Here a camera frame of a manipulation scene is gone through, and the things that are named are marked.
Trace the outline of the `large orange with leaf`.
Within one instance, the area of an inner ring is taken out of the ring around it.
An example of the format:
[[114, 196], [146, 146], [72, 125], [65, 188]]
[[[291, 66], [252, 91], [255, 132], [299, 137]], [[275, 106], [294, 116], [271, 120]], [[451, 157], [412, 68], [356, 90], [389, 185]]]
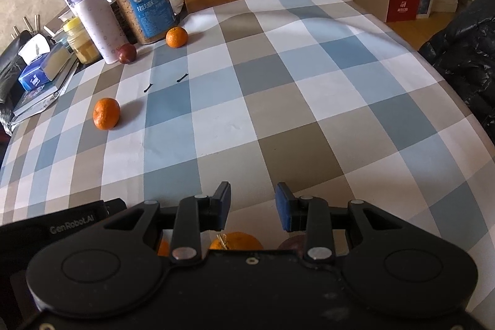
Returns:
[[212, 240], [209, 249], [220, 251], [261, 251], [261, 242], [243, 232], [220, 233]]

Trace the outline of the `dark purple plum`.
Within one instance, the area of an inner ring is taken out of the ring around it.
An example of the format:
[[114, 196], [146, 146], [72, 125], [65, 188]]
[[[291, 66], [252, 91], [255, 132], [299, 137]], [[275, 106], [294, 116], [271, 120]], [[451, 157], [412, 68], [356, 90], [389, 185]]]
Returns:
[[284, 251], [296, 251], [298, 253], [303, 253], [304, 240], [305, 240], [305, 236], [302, 234], [289, 237], [278, 246], [278, 249]]

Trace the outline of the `small orange mandarin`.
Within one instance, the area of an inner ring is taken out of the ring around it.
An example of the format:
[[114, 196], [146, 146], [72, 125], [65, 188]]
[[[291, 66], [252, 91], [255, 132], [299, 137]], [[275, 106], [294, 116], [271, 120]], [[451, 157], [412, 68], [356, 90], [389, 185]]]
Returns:
[[159, 244], [158, 256], [167, 257], [170, 255], [170, 244], [166, 239], [161, 239]]

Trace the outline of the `checkered tablecloth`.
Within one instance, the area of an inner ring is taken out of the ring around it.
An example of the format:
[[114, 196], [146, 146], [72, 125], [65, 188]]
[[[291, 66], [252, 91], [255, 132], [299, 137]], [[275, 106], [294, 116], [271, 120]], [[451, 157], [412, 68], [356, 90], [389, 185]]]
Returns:
[[[94, 63], [14, 130], [3, 224], [99, 199], [172, 206], [227, 181], [226, 228], [274, 248], [285, 182], [334, 206], [365, 200], [467, 251], [479, 272], [468, 308], [493, 327], [494, 146], [415, 50], [349, 0], [240, 0], [183, 27], [184, 47]], [[92, 119], [102, 98], [120, 104], [107, 131]]]

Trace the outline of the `stack of books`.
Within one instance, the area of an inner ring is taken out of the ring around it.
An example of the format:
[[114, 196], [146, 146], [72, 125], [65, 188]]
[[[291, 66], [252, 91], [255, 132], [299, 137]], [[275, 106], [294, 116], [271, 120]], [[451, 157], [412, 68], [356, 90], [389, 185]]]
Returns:
[[53, 81], [43, 84], [35, 90], [25, 92], [13, 109], [11, 124], [15, 126], [19, 122], [43, 112], [53, 104], [59, 96], [65, 93], [78, 65], [79, 59], [72, 55]]

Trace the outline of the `black stem piece right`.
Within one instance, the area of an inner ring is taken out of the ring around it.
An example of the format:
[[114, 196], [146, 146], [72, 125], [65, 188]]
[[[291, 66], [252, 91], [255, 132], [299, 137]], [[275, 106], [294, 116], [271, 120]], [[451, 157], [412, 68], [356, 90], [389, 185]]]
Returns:
[[184, 74], [183, 76], [181, 76], [179, 79], [177, 79], [177, 83], [180, 83], [182, 82], [184, 79], [186, 79], [187, 77], [189, 76], [189, 74]]

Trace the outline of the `blue tissue pack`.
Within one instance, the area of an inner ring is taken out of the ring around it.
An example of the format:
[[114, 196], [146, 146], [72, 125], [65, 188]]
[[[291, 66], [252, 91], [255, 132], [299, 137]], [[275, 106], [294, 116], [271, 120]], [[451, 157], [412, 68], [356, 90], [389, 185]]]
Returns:
[[63, 52], [42, 54], [30, 65], [26, 66], [19, 76], [19, 83], [24, 90], [31, 91], [54, 80], [65, 67], [71, 57], [64, 49]]

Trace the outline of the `dark plum by bottle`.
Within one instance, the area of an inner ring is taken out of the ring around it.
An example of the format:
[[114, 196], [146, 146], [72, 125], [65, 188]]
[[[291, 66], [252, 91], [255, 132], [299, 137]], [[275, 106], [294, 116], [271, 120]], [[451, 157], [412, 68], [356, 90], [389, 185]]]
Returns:
[[118, 49], [118, 61], [121, 64], [131, 64], [137, 59], [137, 50], [133, 44], [124, 44]]

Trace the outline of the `orange mandarin by jar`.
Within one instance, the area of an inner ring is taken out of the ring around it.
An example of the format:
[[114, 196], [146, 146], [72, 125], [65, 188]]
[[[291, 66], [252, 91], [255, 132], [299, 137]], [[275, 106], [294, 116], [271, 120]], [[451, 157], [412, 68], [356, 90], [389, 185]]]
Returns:
[[165, 43], [173, 48], [177, 49], [183, 47], [188, 42], [189, 35], [187, 31], [182, 27], [173, 27], [165, 34]]

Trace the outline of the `yellow lid jar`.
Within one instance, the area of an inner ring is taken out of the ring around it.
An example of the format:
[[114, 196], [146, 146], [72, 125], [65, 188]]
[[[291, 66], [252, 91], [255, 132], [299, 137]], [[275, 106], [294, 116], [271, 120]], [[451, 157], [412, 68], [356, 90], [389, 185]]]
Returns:
[[80, 18], [75, 17], [66, 22], [63, 30], [67, 34], [67, 42], [82, 64], [92, 64], [100, 58], [100, 52], [86, 32]]

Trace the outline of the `black jacket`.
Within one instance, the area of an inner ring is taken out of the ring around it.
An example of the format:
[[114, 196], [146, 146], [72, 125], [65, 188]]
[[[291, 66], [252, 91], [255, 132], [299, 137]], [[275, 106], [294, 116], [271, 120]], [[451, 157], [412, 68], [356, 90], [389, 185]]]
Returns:
[[495, 0], [474, 0], [419, 49], [494, 138]]

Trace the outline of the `lilac white thermos bottle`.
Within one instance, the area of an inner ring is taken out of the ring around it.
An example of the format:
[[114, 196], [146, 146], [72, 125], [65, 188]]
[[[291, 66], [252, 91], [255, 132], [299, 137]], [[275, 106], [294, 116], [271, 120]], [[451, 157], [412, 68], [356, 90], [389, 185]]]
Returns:
[[119, 61], [118, 50], [127, 43], [111, 4], [106, 0], [67, 0], [107, 64]]

